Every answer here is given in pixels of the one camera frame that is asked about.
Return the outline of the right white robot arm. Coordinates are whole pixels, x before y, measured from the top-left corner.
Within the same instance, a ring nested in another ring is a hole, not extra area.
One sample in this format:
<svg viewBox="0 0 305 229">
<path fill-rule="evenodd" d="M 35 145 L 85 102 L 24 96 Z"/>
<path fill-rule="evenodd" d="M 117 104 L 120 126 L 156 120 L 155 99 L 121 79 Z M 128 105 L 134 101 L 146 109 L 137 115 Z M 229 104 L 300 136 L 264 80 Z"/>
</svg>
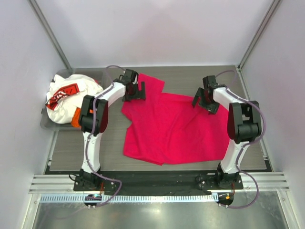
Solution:
<svg viewBox="0 0 305 229">
<path fill-rule="evenodd" d="M 218 84 L 216 76 L 210 75 L 203 78 L 203 87 L 195 94 L 192 105 L 197 104 L 213 115 L 220 106 L 228 111 L 227 133 L 230 138 L 215 174 L 199 176 L 199 186 L 202 190 L 229 189 L 239 181 L 240 161 L 245 152 L 263 132 L 259 103 L 239 97 L 226 85 Z"/>
</svg>

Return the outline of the pink t shirt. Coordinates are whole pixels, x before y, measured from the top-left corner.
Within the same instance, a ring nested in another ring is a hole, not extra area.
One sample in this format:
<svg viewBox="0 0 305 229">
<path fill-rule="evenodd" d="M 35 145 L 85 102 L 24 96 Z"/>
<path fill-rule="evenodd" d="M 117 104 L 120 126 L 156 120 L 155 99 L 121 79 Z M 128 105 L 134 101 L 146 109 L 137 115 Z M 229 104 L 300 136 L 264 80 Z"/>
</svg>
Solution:
<svg viewBox="0 0 305 229">
<path fill-rule="evenodd" d="M 122 113 L 130 120 L 123 155 L 157 164 L 177 165 L 222 160 L 229 145 L 228 111 L 220 106 L 211 114 L 193 98 L 164 93 L 164 81 L 140 74 L 145 100 L 125 102 Z"/>
</svg>

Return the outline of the white t shirt red print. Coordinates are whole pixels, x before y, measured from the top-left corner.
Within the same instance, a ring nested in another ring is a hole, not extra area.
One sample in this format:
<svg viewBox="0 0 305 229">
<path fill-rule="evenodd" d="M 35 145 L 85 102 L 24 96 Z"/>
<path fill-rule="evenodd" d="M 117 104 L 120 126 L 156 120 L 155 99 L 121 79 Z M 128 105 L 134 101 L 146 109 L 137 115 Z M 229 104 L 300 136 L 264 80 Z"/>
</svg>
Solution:
<svg viewBox="0 0 305 229">
<path fill-rule="evenodd" d="M 101 93 L 103 88 L 83 74 L 72 74 L 68 78 L 55 75 L 47 92 L 47 114 L 57 124 L 71 124 L 76 108 L 82 106 L 85 96 Z"/>
</svg>

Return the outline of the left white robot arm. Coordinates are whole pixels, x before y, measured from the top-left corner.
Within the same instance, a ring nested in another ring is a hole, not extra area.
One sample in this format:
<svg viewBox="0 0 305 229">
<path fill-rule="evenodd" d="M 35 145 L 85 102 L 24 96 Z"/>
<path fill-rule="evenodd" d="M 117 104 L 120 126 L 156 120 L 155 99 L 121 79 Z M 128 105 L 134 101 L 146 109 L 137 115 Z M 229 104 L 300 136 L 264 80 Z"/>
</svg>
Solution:
<svg viewBox="0 0 305 229">
<path fill-rule="evenodd" d="M 84 157 L 79 179 L 90 190 L 97 190 L 105 180 L 99 174 L 99 157 L 102 134 L 108 125 L 109 107 L 119 99 L 124 102 L 145 100 L 145 83 L 138 84 L 138 79 L 136 71 L 125 69 L 105 90 L 83 99 L 79 125 L 84 139 Z"/>
</svg>

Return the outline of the clear plastic bin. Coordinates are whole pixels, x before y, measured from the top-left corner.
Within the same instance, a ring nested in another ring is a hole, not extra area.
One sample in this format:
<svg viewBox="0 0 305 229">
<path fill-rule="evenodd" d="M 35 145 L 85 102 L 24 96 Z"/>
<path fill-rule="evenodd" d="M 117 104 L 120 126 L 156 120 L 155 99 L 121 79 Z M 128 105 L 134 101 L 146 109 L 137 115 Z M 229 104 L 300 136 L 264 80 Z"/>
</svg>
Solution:
<svg viewBox="0 0 305 229">
<path fill-rule="evenodd" d="M 103 68 L 74 68 L 74 69 L 61 69 L 57 71 L 57 74 L 63 78 L 68 78 L 72 74 L 83 74 L 96 80 L 102 87 L 109 86 L 108 80 L 104 79 L 105 73 Z M 42 129 L 52 131 L 71 131 L 77 130 L 71 124 L 57 124 L 54 123 L 47 114 L 47 109 L 44 107 L 41 110 L 41 122 Z"/>
</svg>

